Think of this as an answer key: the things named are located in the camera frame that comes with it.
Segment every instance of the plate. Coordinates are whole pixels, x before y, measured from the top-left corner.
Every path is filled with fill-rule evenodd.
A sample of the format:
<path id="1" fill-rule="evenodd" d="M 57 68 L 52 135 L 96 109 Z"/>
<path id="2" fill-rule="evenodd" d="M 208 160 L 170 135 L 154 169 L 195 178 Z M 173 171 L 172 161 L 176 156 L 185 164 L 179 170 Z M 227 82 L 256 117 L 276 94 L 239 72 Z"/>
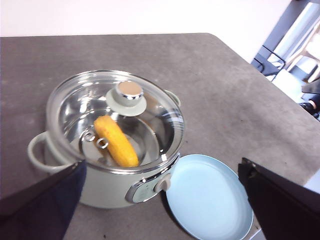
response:
<path id="1" fill-rule="evenodd" d="M 179 224 L 200 240 L 241 240 L 253 223 L 253 210 L 237 174 L 210 156 L 180 158 L 166 197 Z"/>

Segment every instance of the cooking pot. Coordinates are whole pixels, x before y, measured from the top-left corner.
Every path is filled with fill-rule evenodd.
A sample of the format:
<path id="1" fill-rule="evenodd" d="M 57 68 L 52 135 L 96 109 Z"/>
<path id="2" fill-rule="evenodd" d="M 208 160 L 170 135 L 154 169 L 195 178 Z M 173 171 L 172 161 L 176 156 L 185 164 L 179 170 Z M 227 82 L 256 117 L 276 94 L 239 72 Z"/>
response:
<path id="1" fill-rule="evenodd" d="M 179 105 L 172 92 L 128 72 L 77 74 L 51 93 L 46 132 L 29 143 L 29 159 L 47 173 L 85 160 L 87 176 L 80 201 L 86 205 L 121 208 L 145 202 L 169 187 L 180 157 L 185 124 Z M 139 166 L 119 166 L 104 149 L 107 140 L 97 139 L 93 123 L 104 115 L 120 126 L 138 156 Z M 40 142 L 44 143 L 44 163 L 34 154 Z"/>

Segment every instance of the corn cob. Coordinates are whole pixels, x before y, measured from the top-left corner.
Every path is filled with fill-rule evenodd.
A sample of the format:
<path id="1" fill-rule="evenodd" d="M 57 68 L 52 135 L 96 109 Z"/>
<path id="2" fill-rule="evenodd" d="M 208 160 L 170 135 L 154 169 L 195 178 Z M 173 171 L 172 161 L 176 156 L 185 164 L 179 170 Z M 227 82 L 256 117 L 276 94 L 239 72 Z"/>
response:
<path id="1" fill-rule="evenodd" d="M 100 138 L 109 142 L 108 151 L 121 167 L 136 167 L 139 160 L 135 149 L 128 141 L 118 124 L 109 116 L 100 116 L 94 123 L 94 129 Z"/>

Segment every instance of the table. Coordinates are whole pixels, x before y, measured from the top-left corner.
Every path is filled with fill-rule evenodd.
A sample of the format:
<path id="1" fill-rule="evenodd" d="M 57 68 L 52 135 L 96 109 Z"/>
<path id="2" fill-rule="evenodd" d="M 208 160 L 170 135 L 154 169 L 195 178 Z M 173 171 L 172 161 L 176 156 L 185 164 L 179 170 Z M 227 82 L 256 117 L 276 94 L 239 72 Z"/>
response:
<path id="1" fill-rule="evenodd" d="M 27 145 L 45 130 L 50 92 L 88 70 L 134 73 L 176 93 L 186 131 L 181 155 L 212 156 L 237 171 L 242 157 L 298 184 L 320 167 L 319 122 L 208 33 L 1 38 L 1 196 L 47 175 Z M 259 228 L 255 220 L 245 239 Z M 79 204 L 65 240 L 193 239 L 161 196 L 122 209 Z"/>

